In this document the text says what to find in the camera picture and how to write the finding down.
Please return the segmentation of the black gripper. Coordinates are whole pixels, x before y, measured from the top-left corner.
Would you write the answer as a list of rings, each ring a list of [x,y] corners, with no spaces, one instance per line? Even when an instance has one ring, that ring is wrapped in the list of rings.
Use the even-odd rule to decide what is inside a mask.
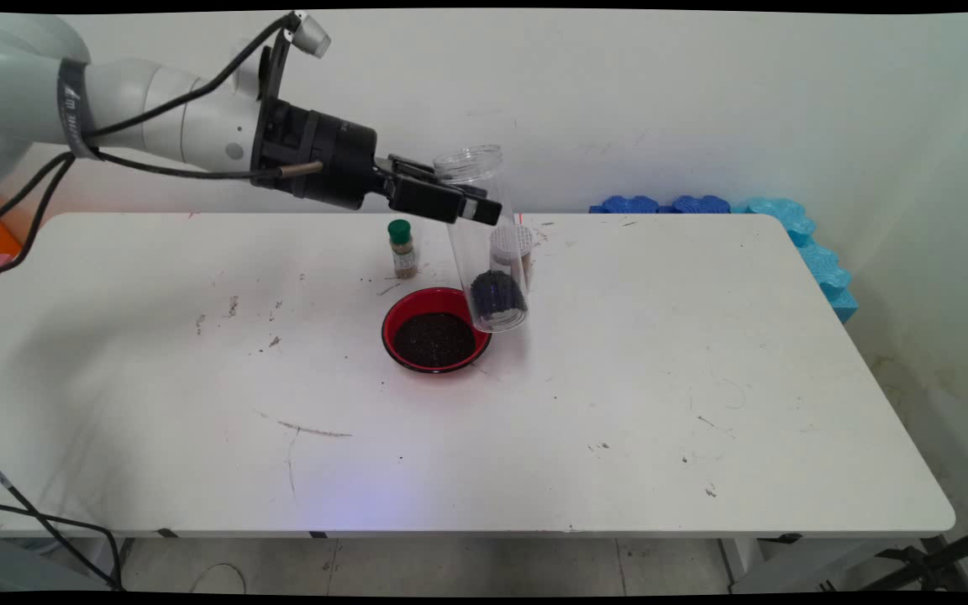
[[[254,187],[358,210],[368,194],[379,194],[383,176],[374,165],[377,133],[338,116],[292,106],[277,98],[261,101],[250,169]],[[485,189],[438,182],[435,169],[388,154],[395,176],[387,179],[388,207],[395,212],[446,224],[464,219],[498,224],[503,205]]]

